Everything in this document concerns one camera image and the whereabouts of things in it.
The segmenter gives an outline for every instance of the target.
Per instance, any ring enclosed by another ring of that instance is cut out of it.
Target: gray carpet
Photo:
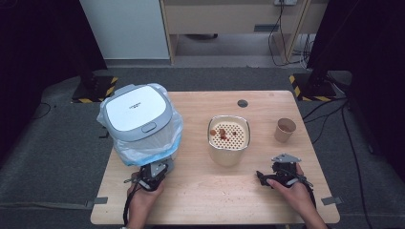
[[[217,68],[217,69],[111,69],[118,77],[117,88],[127,84],[160,83],[172,91],[289,90],[288,77],[302,69]],[[84,205],[95,199],[112,148],[112,139],[100,138],[106,130],[96,122],[98,103],[71,103],[78,85],[74,77],[49,87],[35,114],[37,119],[21,135],[19,143],[0,171],[0,203],[52,202]],[[326,115],[344,100],[331,102],[305,120]],[[302,116],[322,102],[297,101]],[[371,155],[353,114],[344,109],[345,119],[358,158],[363,195],[373,228],[405,225],[405,184],[383,156]],[[356,163],[340,112],[307,123],[315,152],[331,192],[341,197],[341,220],[334,228],[368,228],[362,208]],[[118,228],[95,226],[91,210],[45,208],[1,208],[0,228]],[[163,227],[153,228],[199,228]],[[302,225],[290,225],[301,228]],[[269,228],[247,226],[232,228]]]

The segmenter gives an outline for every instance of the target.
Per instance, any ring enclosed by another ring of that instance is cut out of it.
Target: brown paper cup
[[[274,138],[280,142],[286,142],[292,133],[294,133],[295,129],[296,125],[294,121],[289,118],[280,118],[277,122]]]

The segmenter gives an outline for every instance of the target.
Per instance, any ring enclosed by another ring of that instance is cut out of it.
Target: white cabinet
[[[159,0],[80,0],[104,59],[169,59]]]

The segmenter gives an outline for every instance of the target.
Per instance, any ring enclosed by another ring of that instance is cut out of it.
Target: clear plastic bag
[[[166,89],[160,84],[148,85],[160,90],[170,101]],[[106,120],[102,111],[105,109],[107,101],[108,98],[101,102],[100,113],[96,119],[103,126],[106,126]],[[171,101],[170,104],[173,112],[172,118],[166,126],[153,135],[137,141],[123,141],[112,136],[114,148],[125,165],[143,166],[168,156],[175,157],[174,153],[179,148],[181,142],[183,121]]]

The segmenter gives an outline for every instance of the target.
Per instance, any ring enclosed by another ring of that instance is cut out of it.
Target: hazard tape
[[[289,77],[289,82],[292,85],[292,88],[295,92],[295,96],[297,97],[298,101],[324,101],[324,102],[327,102],[327,101],[334,100],[336,98],[335,96],[303,96],[301,94],[301,90],[298,87],[298,84],[295,80],[294,75],[291,75]]]
[[[102,102],[105,98],[110,97],[114,91],[114,87],[116,86],[118,81],[118,77],[112,77],[111,82],[106,89],[106,93],[104,97],[101,98],[90,98],[90,97],[81,97],[78,99],[72,99],[72,103],[93,103],[93,102]]]

